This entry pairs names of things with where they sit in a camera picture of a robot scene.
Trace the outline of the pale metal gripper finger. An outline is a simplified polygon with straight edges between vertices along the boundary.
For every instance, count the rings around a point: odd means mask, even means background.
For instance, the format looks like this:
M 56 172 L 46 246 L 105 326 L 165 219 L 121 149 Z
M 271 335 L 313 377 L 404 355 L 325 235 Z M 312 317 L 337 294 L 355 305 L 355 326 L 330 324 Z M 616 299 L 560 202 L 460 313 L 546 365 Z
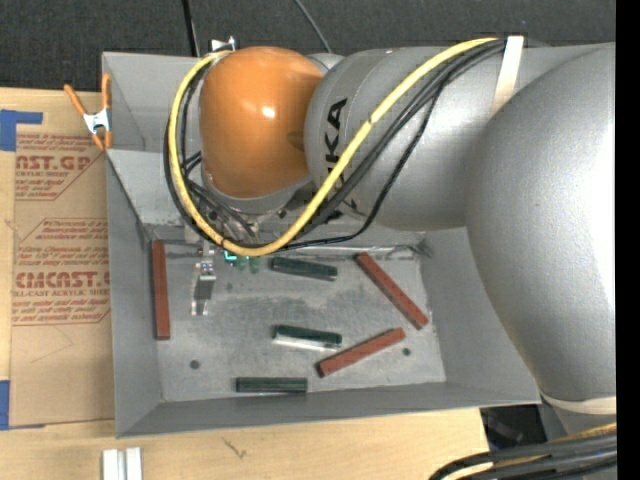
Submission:
M 202 262 L 200 269 L 200 314 L 208 314 L 207 303 L 211 299 L 216 282 L 213 262 Z
M 198 262 L 194 266 L 193 274 L 193 295 L 191 303 L 191 314 L 193 316 L 203 316 L 206 313 L 206 269 Z

